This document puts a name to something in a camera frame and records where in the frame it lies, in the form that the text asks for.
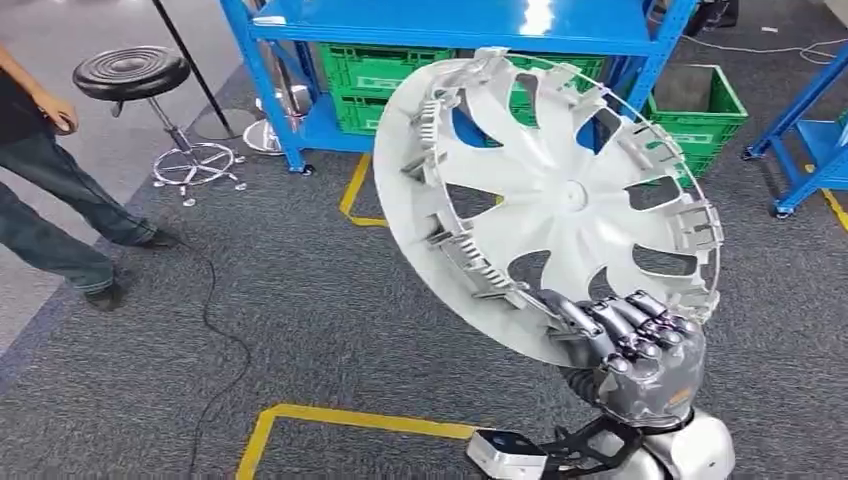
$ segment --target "gray floor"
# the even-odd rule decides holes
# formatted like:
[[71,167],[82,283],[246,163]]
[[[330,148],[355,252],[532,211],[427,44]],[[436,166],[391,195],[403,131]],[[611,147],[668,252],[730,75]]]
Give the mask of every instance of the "gray floor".
[[[163,3],[207,82],[217,90],[240,61],[219,8],[201,0]],[[0,43],[46,88],[76,105],[80,130],[62,144],[115,198],[129,199],[148,178],[153,159],[169,148],[170,140],[146,105],[127,105],[121,118],[114,119],[108,104],[84,96],[73,86],[71,72],[83,59],[103,50],[174,46],[153,4],[134,0],[2,1]],[[206,105],[194,80],[160,100],[180,124],[190,122]],[[69,233],[87,242],[97,239],[79,215],[40,189],[2,169],[0,181]],[[0,246],[0,354],[60,283]]]
[[[754,47],[806,45],[845,29],[792,0],[743,2],[741,25],[705,39]],[[760,32],[778,27],[780,34]],[[773,162],[736,152],[765,128],[817,67],[794,54],[755,57],[683,45],[678,61],[719,63],[751,113],[705,179],[727,234],[719,311],[700,406],[731,427],[744,478],[841,478],[848,461],[845,367],[848,236],[820,195],[778,222],[765,211],[781,183]],[[243,72],[225,85],[249,102]],[[816,112],[848,104],[838,85]],[[318,174],[290,176],[275,159],[239,168],[245,192],[221,183],[184,209],[144,184],[131,200],[172,225],[216,265],[211,319],[239,332],[253,364],[204,425],[199,467],[234,472],[259,411],[329,406],[518,429],[547,438],[587,411],[556,371],[478,334],[443,307],[388,231],[337,210],[356,156],[313,152]],[[366,187],[357,209],[377,211]],[[100,246],[121,265],[126,306],[92,313],[60,288],[0,363],[0,471],[185,471],[204,403],[239,370],[236,346],[204,329],[202,262],[178,249]],[[277,421],[259,468],[271,473],[410,477],[472,475],[452,441]]]

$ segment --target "blue metal shelf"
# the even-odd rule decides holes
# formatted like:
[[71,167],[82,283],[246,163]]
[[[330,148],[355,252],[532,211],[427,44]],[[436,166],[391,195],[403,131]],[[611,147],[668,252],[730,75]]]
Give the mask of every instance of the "blue metal shelf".
[[[607,86],[641,108],[674,49],[696,0],[675,0],[659,26],[646,20],[653,0],[268,0],[258,12],[243,0],[219,0],[250,70],[289,170],[300,150],[370,151],[373,137],[339,131],[333,106],[318,92],[304,42],[425,47],[506,46],[531,52],[614,57]],[[315,105],[292,129],[274,95],[258,42],[294,40]],[[285,57],[282,49],[275,53]],[[283,58],[287,65],[292,59]],[[290,69],[298,73],[298,66]]]
[[645,55],[651,40],[642,0],[276,1],[255,17],[259,38],[345,43]]
[[[842,135],[842,125],[837,122],[801,120],[795,127],[816,168],[833,160],[836,145]],[[824,183],[821,188],[848,188],[848,162],[831,173]]]
[[[789,178],[789,190],[774,201],[775,212],[780,217],[791,215],[801,202],[820,188],[848,190],[848,142],[842,141],[845,127],[838,122],[802,118],[846,67],[848,46],[842,47],[836,58],[742,154],[744,160],[751,160],[765,156],[769,149],[774,151],[778,164]],[[799,171],[798,163],[783,144],[783,136],[792,130],[798,132],[815,166],[810,173]]]

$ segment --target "black shoe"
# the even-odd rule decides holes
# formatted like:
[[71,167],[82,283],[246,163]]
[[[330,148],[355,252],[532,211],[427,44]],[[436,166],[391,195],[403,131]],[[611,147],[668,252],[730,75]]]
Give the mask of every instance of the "black shoe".
[[162,228],[157,228],[156,233],[154,233],[150,239],[134,246],[151,250],[159,250],[176,247],[179,243],[180,238],[176,234]]
[[121,300],[124,298],[124,289],[117,283],[113,283],[103,290],[83,295],[85,301],[92,307],[101,312],[111,312],[121,306]]

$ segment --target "carpet floor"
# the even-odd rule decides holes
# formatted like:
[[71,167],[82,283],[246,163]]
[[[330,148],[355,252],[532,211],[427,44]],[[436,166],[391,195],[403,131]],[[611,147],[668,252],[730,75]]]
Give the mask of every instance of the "carpet floor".
[[[743,2],[737,28],[702,38],[774,48],[840,36],[844,27],[823,7],[761,0]],[[792,53],[722,53],[685,42],[673,61],[720,64],[751,115],[704,179],[727,242],[698,404],[730,426],[740,478],[844,477],[848,235],[820,194],[791,219],[772,219],[767,206],[783,186],[774,162],[737,158],[819,67]],[[251,90],[240,71],[219,97],[246,106]],[[846,104],[841,83],[814,115],[833,118]],[[212,259],[210,321],[251,350],[246,375],[202,425],[198,472],[232,474],[257,415],[278,403],[497,426],[539,439],[556,423],[591,418],[555,368],[501,347],[444,307],[388,230],[355,227],[339,213],[356,155],[311,152],[308,160],[317,173],[301,177],[279,159],[251,156],[236,169],[246,191],[227,182],[198,188],[193,208],[149,183],[130,202]],[[355,208],[379,214],[370,181]],[[95,313],[60,288],[2,358],[2,474],[185,472],[201,410],[244,365],[237,345],[202,324],[209,275],[192,251],[98,246],[120,266],[126,304]],[[278,419],[258,472],[477,475],[463,448]]]

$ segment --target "black bracket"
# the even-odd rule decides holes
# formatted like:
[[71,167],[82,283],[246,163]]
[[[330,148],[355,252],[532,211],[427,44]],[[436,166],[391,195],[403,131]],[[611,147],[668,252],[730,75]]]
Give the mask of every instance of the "black bracket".
[[[606,455],[589,446],[590,440],[604,432],[612,433],[623,442],[614,455]],[[606,415],[596,418],[575,433],[565,427],[555,427],[554,433],[556,441],[539,446],[548,454],[544,478],[575,478],[613,470],[639,450],[644,440],[644,434],[638,428]],[[590,460],[599,465],[586,467]]]

